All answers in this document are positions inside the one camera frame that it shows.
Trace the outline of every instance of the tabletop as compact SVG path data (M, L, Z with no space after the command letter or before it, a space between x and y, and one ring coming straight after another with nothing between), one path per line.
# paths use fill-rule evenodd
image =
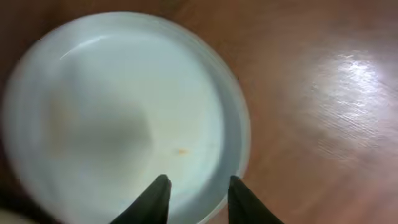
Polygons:
M25 50L78 17L134 11L174 21L231 67L248 104L244 183L286 224L397 223L398 2L5 0L0 90ZM19 194L0 153L0 187ZM227 223L223 210L210 223Z

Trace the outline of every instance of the black object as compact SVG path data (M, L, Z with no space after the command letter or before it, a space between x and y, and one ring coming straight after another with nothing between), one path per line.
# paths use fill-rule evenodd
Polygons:
M166 224L169 213L171 181L160 175L110 224ZM19 213L37 223L54 223L33 203L11 194L0 193L0 208ZM283 224L249 190L238 177L232 176L228 189L230 224Z

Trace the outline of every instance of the wood grain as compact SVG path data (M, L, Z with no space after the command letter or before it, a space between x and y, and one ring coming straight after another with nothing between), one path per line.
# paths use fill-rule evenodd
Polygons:
M397 223L398 14L392 0L5 0L0 77L51 29L136 11L207 41L252 124L246 185L287 224ZM2 187L21 192L6 164ZM210 223L227 223L222 211Z

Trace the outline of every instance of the plate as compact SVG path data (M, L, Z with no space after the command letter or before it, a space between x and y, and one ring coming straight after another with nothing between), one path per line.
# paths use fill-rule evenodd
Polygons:
M206 222L248 161L230 69L145 14L82 17L36 42L13 71L3 121L22 185L64 223L109 223L159 174L172 181L169 223Z

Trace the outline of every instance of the wooden table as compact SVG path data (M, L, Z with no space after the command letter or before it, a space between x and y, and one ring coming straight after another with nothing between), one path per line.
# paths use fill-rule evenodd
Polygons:
M398 1L4 0L2 90L24 51L80 16L161 16L232 68L252 124L244 182L285 223L398 222ZM21 192L7 168L1 187ZM227 223L226 211L210 223Z

